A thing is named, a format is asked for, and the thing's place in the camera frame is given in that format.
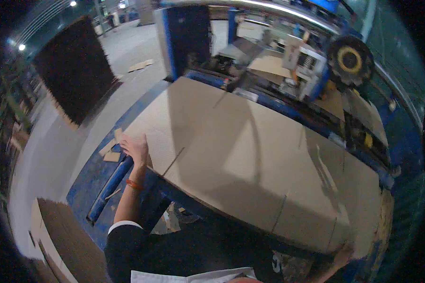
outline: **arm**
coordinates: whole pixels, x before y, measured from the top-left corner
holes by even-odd
[[[148,156],[148,144],[146,136],[142,135],[138,139],[133,139],[130,136],[123,134],[120,145],[124,152],[129,155],[134,161],[134,167],[129,176],[129,180],[138,184],[143,188],[145,179],[146,161]],[[113,223],[123,220],[130,220],[138,223],[140,208],[140,189],[134,189],[130,185],[126,188],[121,196],[118,207],[115,212]]]
[[[334,263],[325,272],[320,275],[309,278],[306,283],[323,283],[332,277],[340,268],[346,266],[351,256],[353,249],[351,246],[345,245],[334,257]]]

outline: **concrete floor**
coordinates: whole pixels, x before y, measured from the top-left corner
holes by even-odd
[[[262,27],[244,23],[248,29],[238,36],[261,38]],[[227,44],[227,21],[213,21],[213,53]],[[35,197],[66,202],[66,195],[83,166],[115,122],[154,84],[164,79],[156,26],[123,24],[99,40],[115,75],[123,84],[106,102],[96,117],[71,129],[46,97],[38,106],[38,118],[28,144],[19,156],[11,182],[8,211],[15,242],[27,257],[42,258],[28,231],[31,205]],[[153,59],[153,65],[128,73],[130,65]]]

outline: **person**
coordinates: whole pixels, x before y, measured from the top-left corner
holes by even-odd
[[[280,266],[263,238],[241,225],[188,224],[178,232],[153,235],[139,224],[140,192],[148,156],[146,136],[126,134],[120,145],[134,161],[115,212],[104,249],[107,270],[114,282],[283,282]],[[350,260],[345,246],[323,273],[305,282],[326,281]]]

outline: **blue roller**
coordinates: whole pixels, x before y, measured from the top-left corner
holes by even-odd
[[[128,173],[129,169],[132,167],[133,164],[134,162],[132,158],[126,156],[123,161],[119,163],[118,167],[115,169],[112,176],[107,181],[106,185],[102,188],[101,192],[93,203],[93,206],[88,212],[88,215],[86,216],[86,220],[92,226],[96,223],[99,218],[99,215],[101,215],[101,212],[107,204],[108,200],[106,200],[106,197],[111,195],[116,190],[119,183],[121,183],[124,176],[126,175],[126,173]]]

